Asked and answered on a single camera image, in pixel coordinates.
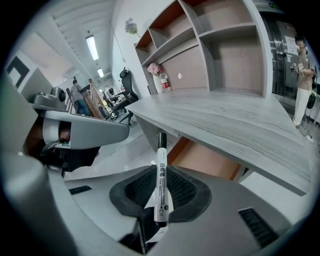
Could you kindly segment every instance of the black hair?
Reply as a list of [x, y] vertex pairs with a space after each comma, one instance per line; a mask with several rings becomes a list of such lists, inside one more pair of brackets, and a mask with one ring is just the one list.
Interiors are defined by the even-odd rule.
[[301, 34], [296, 34], [295, 37], [294, 37], [294, 41], [297, 42], [297, 41], [303, 41], [303, 43], [305, 42], [305, 38], [303, 35]]

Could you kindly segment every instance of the blue jeans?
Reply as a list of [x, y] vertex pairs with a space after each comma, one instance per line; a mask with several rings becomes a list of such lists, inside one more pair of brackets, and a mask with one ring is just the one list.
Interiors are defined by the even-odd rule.
[[87, 108], [87, 105], [86, 105], [84, 99], [79, 99], [79, 100], [75, 101], [74, 105], [75, 105], [77, 114], [90, 117], [90, 112], [89, 112], [89, 109]]

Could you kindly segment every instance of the ceiling light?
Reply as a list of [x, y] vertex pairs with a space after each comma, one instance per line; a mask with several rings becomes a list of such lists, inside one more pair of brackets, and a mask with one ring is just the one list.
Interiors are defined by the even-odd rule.
[[90, 50], [90, 53], [91, 53], [93, 60], [95, 61], [95, 60], [99, 59], [94, 36], [90, 35], [90, 36], [86, 37], [85, 40], [86, 40], [86, 43], [89, 47], [89, 50]]
[[99, 73], [99, 76], [102, 78], [104, 76], [104, 73], [102, 72], [102, 69], [98, 68], [97, 71]]

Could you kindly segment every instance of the drawer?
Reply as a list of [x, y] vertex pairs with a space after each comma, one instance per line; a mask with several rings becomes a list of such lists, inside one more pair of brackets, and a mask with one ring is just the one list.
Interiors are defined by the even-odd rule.
[[169, 165], [180, 166], [233, 181], [241, 165], [185, 137], [170, 150]]

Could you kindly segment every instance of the paper notice on door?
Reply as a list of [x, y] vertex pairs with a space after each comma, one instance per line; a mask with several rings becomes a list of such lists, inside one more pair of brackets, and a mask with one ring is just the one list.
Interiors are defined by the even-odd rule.
[[287, 47], [286, 52], [288, 54], [298, 55], [295, 39], [293, 37], [289, 37], [289, 36], [286, 36], [286, 35], [284, 36], [284, 38], [285, 38], [286, 47]]

